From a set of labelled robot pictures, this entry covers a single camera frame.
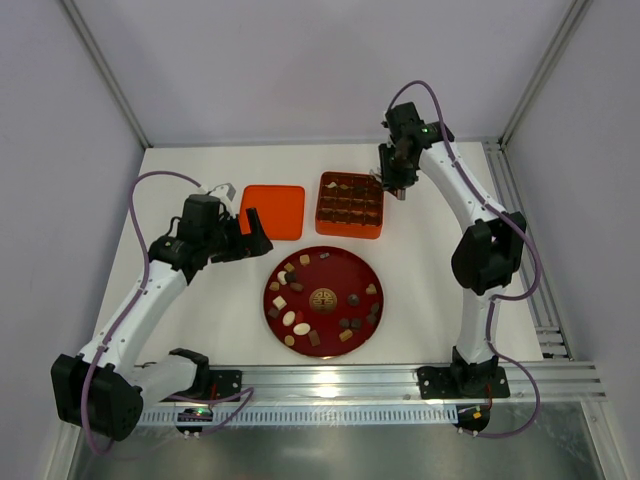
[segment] red plate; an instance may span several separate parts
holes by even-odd
[[[328,253],[327,258],[320,255]],[[300,256],[309,255],[311,263],[303,266]],[[290,285],[280,285],[278,291],[271,291],[269,285],[278,282],[278,272],[286,271],[284,266],[290,263],[295,267],[296,282],[304,286],[302,292],[295,292]],[[375,294],[367,294],[367,287],[375,286]],[[359,304],[351,306],[347,302],[349,295],[357,295]],[[275,308],[273,300],[281,296],[287,305],[280,310],[277,318],[269,316],[269,311]],[[372,306],[378,304],[375,321],[367,319],[372,313]],[[310,357],[335,357],[344,355],[358,348],[375,332],[382,315],[383,294],[382,286],[375,272],[367,263],[353,253],[335,247],[311,247],[300,250],[278,264],[269,276],[264,290],[264,312],[271,331],[284,344],[287,335],[291,335],[295,344],[292,350]],[[301,312],[302,322],[294,322],[290,326],[283,324],[284,315],[293,311]],[[349,327],[353,332],[351,338],[344,342],[339,335],[344,332],[340,320],[347,318],[349,323],[359,318],[360,329]],[[297,323],[308,323],[311,331],[316,331],[320,344],[313,346],[308,334],[296,335],[293,328]]]

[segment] white robotic arm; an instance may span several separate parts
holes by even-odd
[[[406,188],[418,181],[421,170],[442,192],[462,229],[463,237],[451,262],[454,276],[464,289],[462,324],[446,375],[455,384],[453,398],[482,397],[486,385],[497,378],[499,371],[498,358],[487,341],[489,307],[495,304],[490,332],[495,338],[499,311],[496,296],[504,293],[520,266],[523,241],[492,213],[505,209],[467,168],[446,127],[443,132],[439,123],[425,124],[413,103],[397,105],[385,116],[383,125],[389,129],[390,139],[378,149],[383,189],[403,200]],[[519,212],[506,215],[525,230],[526,222]],[[435,397],[442,398],[441,392],[434,389]]]
[[[467,176],[475,184],[476,189],[493,207],[503,211],[504,207],[491,198],[467,168],[455,142],[451,142],[451,147],[459,159],[460,167],[465,170]],[[461,179],[457,170],[452,168],[451,159],[444,147],[444,142],[435,143],[431,148],[425,150],[420,157],[419,167],[445,197],[463,232],[477,221],[490,222],[497,219],[496,215],[490,213],[480,204],[479,200],[469,191],[469,187]],[[460,336],[456,342],[456,349],[465,362],[469,364],[482,363],[491,360],[493,357],[493,352],[487,344],[485,323],[491,299],[495,295],[503,294],[504,291],[505,287],[501,285],[487,290],[482,295],[476,294],[471,289],[463,290],[462,325]],[[494,300],[494,303],[496,304],[494,310],[495,320],[491,325],[491,338],[495,338],[500,309],[499,300]]]
[[[264,255],[273,248],[255,209],[247,210],[251,233],[242,234],[231,209],[234,193],[224,184],[206,195],[189,196],[176,236],[170,231],[149,248],[146,284],[142,274],[109,322],[75,358],[58,357],[51,376],[60,419],[82,424],[81,390],[92,361],[96,369],[86,400],[89,425],[113,440],[131,433],[145,406],[176,393],[190,398],[205,393],[210,378],[204,355],[178,348],[157,364],[136,368],[134,363],[164,312],[199,270],[209,263]],[[121,319],[126,308],[130,310]],[[102,354],[96,357],[99,349]]]

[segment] purple cable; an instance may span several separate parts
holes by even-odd
[[[131,185],[131,190],[129,191],[129,214],[131,215],[131,222],[133,223],[133,229],[136,232],[136,237],[138,238],[138,243],[140,244],[140,249],[142,250],[142,258],[144,262],[142,281],[140,282],[140,287],[134,294],[131,301],[127,304],[126,307],[124,307],[120,315],[118,315],[118,318],[116,318],[115,322],[113,322],[113,325],[111,325],[111,328],[107,331],[106,335],[102,339],[102,345],[99,345],[98,348],[96,349],[96,354],[93,357],[93,361],[91,362],[91,365],[89,365],[89,371],[87,372],[87,375],[84,378],[84,383],[82,384],[82,395],[80,397],[80,418],[82,420],[82,429],[84,430],[84,434],[87,437],[87,443],[89,444],[89,448],[96,455],[106,455],[107,453],[109,453],[111,451],[111,448],[113,447],[113,440],[109,442],[109,445],[107,445],[107,448],[105,450],[101,450],[96,444],[95,439],[93,438],[93,433],[91,432],[91,426],[89,425],[89,412],[87,410],[87,403],[89,400],[89,388],[91,387],[91,381],[93,379],[93,375],[96,371],[98,362],[100,361],[100,358],[102,357],[103,352],[106,350],[107,345],[109,344],[109,342],[111,341],[111,338],[113,337],[113,334],[116,332],[120,324],[124,321],[124,319],[129,314],[131,309],[134,307],[138,299],[142,296],[142,293],[144,292],[144,289],[146,288],[147,282],[149,280],[149,255],[147,254],[147,247],[144,243],[144,237],[142,236],[142,232],[140,231],[140,224],[138,223],[138,217],[136,215],[136,209],[133,203],[133,194],[136,190],[136,186],[138,185],[138,183],[140,183],[145,178],[153,177],[156,175],[168,175],[172,177],[178,177],[178,178],[182,178],[183,180],[186,180],[187,182],[194,184],[198,188],[202,186],[200,182],[197,182],[196,180],[194,180],[191,177],[188,177],[187,175],[183,175],[178,172],[170,172],[166,170],[156,170],[153,172],[144,173],[140,175],[138,178],[136,178],[136,180],[133,182],[133,185]]]
[[[404,87],[402,87],[398,91],[398,93],[396,93],[394,95],[393,99],[389,103],[389,107],[387,107],[387,111],[389,111],[393,107],[393,105],[396,103],[396,100],[398,100],[400,95],[402,95],[402,93],[404,93],[405,90],[407,90],[409,87],[411,87],[413,85],[421,85],[421,86],[423,86],[424,88],[427,89],[427,91],[431,95],[431,99],[433,100],[433,105],[434,105],[434,107],[436,109],[436,114],[438,115],[438,122],[440,123],[440,131],[441,132],[446,132],[447,130],[446,130],[446,127],[445,127],[445,124],[444,124],[444,117],[442,115],[442,109],[440,108],[440,102],[438,101],[438,98],[436,97],[436,94],[433,91],[433,89],[431,88],[431,86],[427,82],[425,82],[423,80],[413,80],[412,82],[409,82]],[[471,191],[473,196],[476,197],[476,199],[480,202],[480,204],[482,205],[483,208],[486,208],[488,211],[490,211],[491,213],[496,215],[498,218],[500,218],[500,220],[502,220],[504,223],[506,223],[516,233],[516,235],[518,235],[518,237],[520,237],[522,239],[524,244],[527,246],[527,248],[531,252],[531,256],[533,257],[535,274],[534,274],[533,282],[531,283],[531,286],[529,287],[529,289],[526,292],[524,292],[524,293],[522,293],[520,295],[515,295],[515,296],[494,295],[493,297],[491,297],[491,303],[489,305],[489,311],[488,311],[488,314],[487,314],[487,323],[486,323],[485,336],[487,338],[487,344],[489,345],[489,348],[491,349],[493,354],[496,355],[498,358],[501,358],[502,360],[505,360],[505,361],[511,363],[512,365],[515,365],[520,370],[522,370],[522,372],[524,372],[524,374],[527,376],[527,378],[531,382],[531,385],[533,387],[533,392],[534,392],[535,397],[536,397],[536,404],[535,404],[535,408],[533,410],[533,413],[531,414],[531,417],[529,418],[529,420],[527,420],[527,422],[525,422],[525,424],[522,425],[521,427],[516,428],[515,430],[513,430],[511,432],[504,432],[504,433],[477,433],[476,434],[476,436],[482,437],[482,438],[492,438],[492,439],[508,438],[508,437],[511,437],[513,435],[517,435],[517,434],[523,432],[524,430],[529,428],[531,425],[533,425],[533,423],[535,422],[536,418],[538,418],[538,414],[540,413],[540,390],[538,389],[538,384],[535,381],[535,379],[533,378],[533,375],[531,375],[531,373],[525,368],[524,365],[522,365],[520,362],[518,362],[518,361],[516,361],[516,360],[514,360],[512,358],[507,357],[506,355],[501,354],[500,352],[498,352],[498,350],[493,345],[492,340],[491,340],[491,325],[493,323],[493,314],[494,314],[494,311],[495,311],[495,301],[496,300],[506,300],[506,301],[515,302],[515,301],[518,301],[518,300],[524,300],[525,298],[528,298],[531,295],[533,295],[533,292],[535,292],[536,289],[538,288],[538,286],[540,285],[540,279],[542,277],[542,262],[540,261],[540,255],[538,254],[538,250],[536,249],[536,247],[533,244],[533,242],[531,241],[531,239],[529,237],[527,237],[527,235],[522,231],[522,229],[520,229],[520,227],[518,227],[509,217],[507,217],[504,213],[500,212],[498,209],[494,208],[491,204],[489,204],[486,201],[484,196],[478,191],[478,189],[475,187],[475,185],[473,184],[473,182],[471,181],[471,179],[469,178],[467,173],[464,171],[464,168],[462,167],[462,164],[460,164],[460,162],[458,162],[458,157],[456,156],[455,152],[453,151],[453,148],[451,147],[451,142],[449,142],[448,136],[447,135],[443,135],[443,139],[444,139],[444,147],[447,150],[447,154],[449,155],[449,158],[453,162],[453,165],[455,166],[456,171],[460,174],[460,177],[462,178],[462,181],[469,188],[469,190]],[[473,434],[472,432],[470,432],[468,430],[464,430],[464,431],[466,433],[468,433],[468,434]]]

